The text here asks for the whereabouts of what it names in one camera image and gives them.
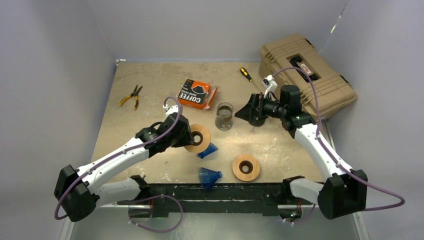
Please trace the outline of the grey glass carafe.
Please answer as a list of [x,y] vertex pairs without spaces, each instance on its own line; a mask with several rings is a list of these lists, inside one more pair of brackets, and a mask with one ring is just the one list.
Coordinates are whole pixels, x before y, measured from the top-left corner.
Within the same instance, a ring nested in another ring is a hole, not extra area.
[[233,105],[229,102],[221,102],[216,109],[215,126],[226,131],[233,126]]

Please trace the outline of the orange coffee filter box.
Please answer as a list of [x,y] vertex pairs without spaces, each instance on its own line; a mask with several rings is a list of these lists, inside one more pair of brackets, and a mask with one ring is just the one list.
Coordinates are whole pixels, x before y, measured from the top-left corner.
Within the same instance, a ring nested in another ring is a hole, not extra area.
[[176,96],[182,105],[198,110],[207,110],[211,107],[218,89],[209,83],[187,79]]

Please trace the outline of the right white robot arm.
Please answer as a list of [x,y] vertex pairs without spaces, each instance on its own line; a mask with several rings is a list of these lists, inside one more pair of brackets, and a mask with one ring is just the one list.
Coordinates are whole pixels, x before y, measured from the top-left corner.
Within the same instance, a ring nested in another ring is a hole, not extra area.
[[260,127],[267,118],[281,120],[282,127],[306,150],[324,178],[320,184],[303,176],[286,178],[280,196],[288,204],[304,199],[319,207],[329,220],[361,212],[366,208],[368,177],[363,170],[344,167],[344,160],[320,133],[314,118],[302,110],[301,93],[295,85],[284,85],[279,100],[253,93],[235,117]]

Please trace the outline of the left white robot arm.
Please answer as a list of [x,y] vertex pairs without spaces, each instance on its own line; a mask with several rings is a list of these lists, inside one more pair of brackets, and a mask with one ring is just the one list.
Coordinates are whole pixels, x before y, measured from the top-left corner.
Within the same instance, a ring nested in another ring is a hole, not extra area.
[[110,183],[109,181],[127,168],[147,160],[168,148],[191,145],[189,120],[172,113],[163,122],[142,128],[127,143],[103,158],[78,168],[67,165],[59,172],[54,189],[58,204],[54,211],[60,220],[59,210],[72,222],[86,218],[96,208],[114,202],[146,203],[151,197],[150,186],[140,175]]

